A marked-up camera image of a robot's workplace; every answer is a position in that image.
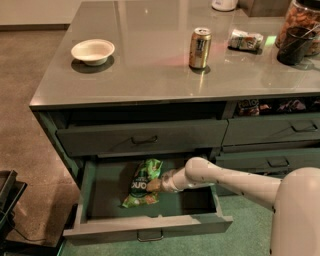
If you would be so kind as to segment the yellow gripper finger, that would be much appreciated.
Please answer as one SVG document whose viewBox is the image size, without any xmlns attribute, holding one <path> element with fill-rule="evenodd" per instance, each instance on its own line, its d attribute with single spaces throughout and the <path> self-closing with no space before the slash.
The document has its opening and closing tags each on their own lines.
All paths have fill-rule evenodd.
<svg viewBox="0 0 320 256">
<path fill-rule="evenodd" d="M 162 180 L 153 179 L 147 184 L 146 190 L 148 192 L 160 192 L 162 191 Z"/>
</svg>

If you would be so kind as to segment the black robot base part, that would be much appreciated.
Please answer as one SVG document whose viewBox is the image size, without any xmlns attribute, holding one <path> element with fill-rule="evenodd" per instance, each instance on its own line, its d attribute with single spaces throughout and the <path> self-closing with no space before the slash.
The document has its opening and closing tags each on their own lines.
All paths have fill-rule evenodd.
<svg viewBox="0 0 320 256">
<path fill-rule="evenodd" d="M 0 242 L 3 243 L 14 227 L 13 209 L 24 193 L 27 184 L 17 181 L 14 170 L 0 171 Z"/>
</svg>

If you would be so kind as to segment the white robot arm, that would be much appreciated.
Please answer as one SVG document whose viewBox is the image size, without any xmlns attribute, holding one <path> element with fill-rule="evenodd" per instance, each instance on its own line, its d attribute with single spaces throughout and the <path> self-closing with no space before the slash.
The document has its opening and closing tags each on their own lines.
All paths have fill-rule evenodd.
<svg viewBox="0 0 320 256">
<path fill-rule="evenodd" d="M 219 167 L 193 157 L 148 183 L 149 191 L 179 192 L 217 184 L 273 212 L 270 256 L 320 256 L 320 169 L 283 178 Z"/>
</svg>

